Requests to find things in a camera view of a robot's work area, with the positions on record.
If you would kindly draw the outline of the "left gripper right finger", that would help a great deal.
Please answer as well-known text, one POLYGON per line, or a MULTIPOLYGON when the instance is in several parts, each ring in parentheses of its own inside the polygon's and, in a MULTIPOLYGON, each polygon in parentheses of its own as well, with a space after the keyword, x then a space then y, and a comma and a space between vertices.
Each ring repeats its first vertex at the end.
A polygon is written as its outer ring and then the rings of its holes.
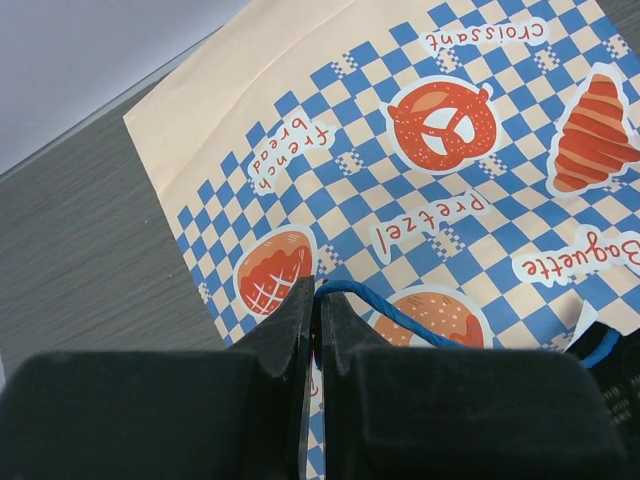
POLYGON ((319 305, 330 479, 619 479, 591 374, 537 350, 395 347, 340 293, 319 305))

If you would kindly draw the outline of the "checkered paper bakery bag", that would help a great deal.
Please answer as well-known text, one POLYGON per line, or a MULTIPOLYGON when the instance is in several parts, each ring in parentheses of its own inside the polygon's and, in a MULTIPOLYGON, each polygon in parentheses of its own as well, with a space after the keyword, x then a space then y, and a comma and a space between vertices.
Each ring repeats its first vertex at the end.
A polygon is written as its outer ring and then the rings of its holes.
POLYGON ((222 340, 300 277, 592 356, 639 459, 639 56, 595 1, 254 1, 124 118, 222 340))

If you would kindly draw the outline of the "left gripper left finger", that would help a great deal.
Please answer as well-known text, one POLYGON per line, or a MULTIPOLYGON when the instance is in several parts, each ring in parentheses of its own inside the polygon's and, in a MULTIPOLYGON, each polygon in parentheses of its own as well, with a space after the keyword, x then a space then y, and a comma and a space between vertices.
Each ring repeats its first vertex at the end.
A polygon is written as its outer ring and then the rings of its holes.
POLYGON ((49 352, 1 396, 5 479, 301 479, 314 281, 234 345, 49 352))

